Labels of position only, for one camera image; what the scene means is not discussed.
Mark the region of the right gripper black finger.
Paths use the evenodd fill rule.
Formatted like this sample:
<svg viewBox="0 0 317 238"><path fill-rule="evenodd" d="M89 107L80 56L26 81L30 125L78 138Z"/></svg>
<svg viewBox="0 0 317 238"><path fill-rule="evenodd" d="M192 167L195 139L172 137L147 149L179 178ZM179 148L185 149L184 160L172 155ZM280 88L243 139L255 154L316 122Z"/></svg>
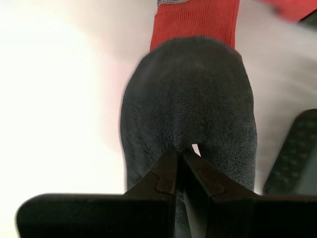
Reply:
<svg viewBox="0 0 317 238"><path fill-rule="evenodd" d="M315 238L317 198L261 196L190 149L183 153L184 201L194 238Z"/></svg>
<svg viewBox="0 0 317 238"><path fill-rule="evenodd" d="M43 194L18 209L22 238L171 238L178 154L168 149L123 195Z"/></svg>

